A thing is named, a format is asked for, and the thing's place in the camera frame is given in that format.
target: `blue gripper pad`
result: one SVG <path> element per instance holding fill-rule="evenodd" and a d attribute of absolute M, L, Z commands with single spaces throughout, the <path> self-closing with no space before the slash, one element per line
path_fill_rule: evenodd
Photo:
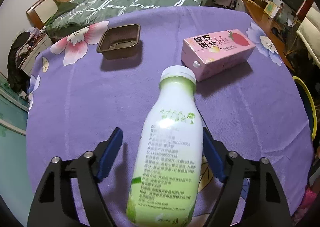
<path fill-rule="evenodd" d="M 122 145 L 122 140 L 123 132 L 120 128 L 116 128 L 108 139 L 108 145 L 102 153 L 99 161 L 99 170 L 96 175 L 99 182 L 109 175 L 113 162 L 115 161 Z"/>
<path fill-rule="evenodd" d="M 222 142 L 214 140 L 205 127 L 203 128 L 203 152 L 213 175 L 224 183 L 226 180 L 224 165 L 228 150 Z"/>

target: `yellow rim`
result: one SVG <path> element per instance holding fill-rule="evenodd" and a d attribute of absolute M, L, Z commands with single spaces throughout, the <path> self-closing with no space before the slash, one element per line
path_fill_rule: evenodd
<path fill-rule="evenodd" d="M 311 94 L 307 88 L 307 86 L 304 84 L 304 82 L 299 78 L 299 77 L 296 77 L 296 76 L 293 76 L 292 77 L 293 80 L 298 83 L 299 85 L 302 86 L 302 88 L 304 89 L 304 91 L 306 92 L 307 96 L 308 96 L 308 99 L 309 99 L 309 102 L 311 104 L 311 109 L 312 109 L 312 117 L 313 117 L 313 131 L 311 133 L 311 138 L 312 140 L 315 139 L 316 137 L 316 132 L 317 132 L 317 115 L 316 115 L 316 107 L 315 107 L 315 104 L 313 102 L 313 99 L 311 97 Z"/>

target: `palm tree logo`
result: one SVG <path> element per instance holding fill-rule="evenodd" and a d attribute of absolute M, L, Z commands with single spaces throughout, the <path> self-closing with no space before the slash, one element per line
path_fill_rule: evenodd
<path fill-rule="evenodd" d="M 193 119 L 195 118 L 195 114 L 192 113 L 192 112 L 189 112 L 188 115 L 187 115 L 187 118 L 190 119 L 190 124 L 193 124 Z"/>

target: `bottle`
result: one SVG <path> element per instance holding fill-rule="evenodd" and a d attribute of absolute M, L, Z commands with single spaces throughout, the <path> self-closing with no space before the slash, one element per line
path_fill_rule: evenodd
<path fill-rule="evenodd" d="M 138 226 L 186 226 L 198 191 L 203 128 L 194 101 L 196 77 L 170 66 L 141 133 L 126 214 Z"/>

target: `bottle cap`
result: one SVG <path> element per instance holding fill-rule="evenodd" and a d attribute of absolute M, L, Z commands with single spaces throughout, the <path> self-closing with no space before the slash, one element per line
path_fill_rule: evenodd
<path fill-rule="evenodd" d="M 188 67 L 182 65 L 173 65 L 169 66 L 162 72 L 160 82 L 166 78 L 174 77 L 174 76 L 182 76 L 189 79 L 196 85 L 196 76 Z"/>

